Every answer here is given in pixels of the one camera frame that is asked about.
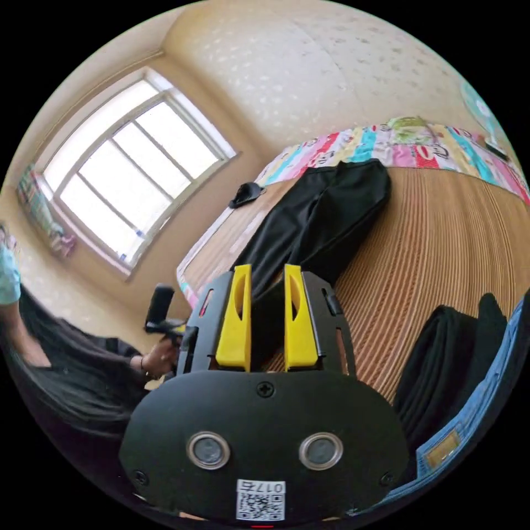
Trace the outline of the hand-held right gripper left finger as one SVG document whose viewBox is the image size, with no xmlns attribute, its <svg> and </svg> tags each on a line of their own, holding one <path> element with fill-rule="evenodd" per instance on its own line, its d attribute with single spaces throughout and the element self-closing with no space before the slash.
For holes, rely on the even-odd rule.
<svg viewBox="0 0 530 530">
<path fill-rule="evenodd" d="M 236 266 L 231 276 L 224 319 L 215 353 L 222 369 L 251 369 L 251 265 Z"/>
</svg>

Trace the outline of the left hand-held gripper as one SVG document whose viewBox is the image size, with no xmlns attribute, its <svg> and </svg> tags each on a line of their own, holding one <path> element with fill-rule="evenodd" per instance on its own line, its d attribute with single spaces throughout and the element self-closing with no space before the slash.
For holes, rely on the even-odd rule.
<svg viewBox="0 0 530 530">
<path fill-rule="evenodd" d="M 146 321 L 144 331 L 147 334 L 159 334 L 172 343 L 180 343 L 186 332 L 186 322 L 176 319 L 165 319 L 159 322 Z"/>
</svg>

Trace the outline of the person's left hand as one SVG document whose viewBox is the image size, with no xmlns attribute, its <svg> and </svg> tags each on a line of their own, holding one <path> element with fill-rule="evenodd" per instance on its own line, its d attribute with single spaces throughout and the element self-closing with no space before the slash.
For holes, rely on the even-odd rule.
<svg viewBox="0 0 530 530">
<path fill-rule="evenodd" d="M 163 338 L 140 362 L 141 370 L 151 379 L 160 379 L 171 372 L 179 356 L 180 342 Z"/>
</svg>

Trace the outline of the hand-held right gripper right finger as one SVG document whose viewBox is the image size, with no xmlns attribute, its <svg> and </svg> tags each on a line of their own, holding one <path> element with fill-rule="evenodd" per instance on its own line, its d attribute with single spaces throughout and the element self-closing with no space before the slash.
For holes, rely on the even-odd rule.
<svg viewBox="0 0 530 530">
<path fill-rule="evenodd" d="M 311 300 L 300 266 L 284 267 L 284 370 L 318 370 Z"/>
</svg>

